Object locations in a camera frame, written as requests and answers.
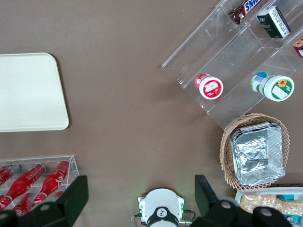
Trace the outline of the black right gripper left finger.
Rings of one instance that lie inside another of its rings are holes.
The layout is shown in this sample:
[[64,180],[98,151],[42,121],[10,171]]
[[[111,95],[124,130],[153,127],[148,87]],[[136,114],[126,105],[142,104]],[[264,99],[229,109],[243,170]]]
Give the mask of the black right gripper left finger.
[[38,205],[21,217],[13,210],[0,212],[2,227],[72,227],[89,199],[88,178],[78,176],[56,200]]

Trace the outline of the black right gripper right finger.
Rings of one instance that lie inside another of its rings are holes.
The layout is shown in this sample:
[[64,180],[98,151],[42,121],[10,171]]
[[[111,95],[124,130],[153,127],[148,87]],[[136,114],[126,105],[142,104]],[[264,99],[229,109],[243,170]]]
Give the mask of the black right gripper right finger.
[[204,175],[195,176],[195,200],[201,214],[193,227],[290,227],[284,215],[269,207],[244,211],[229,200],[220,200]]

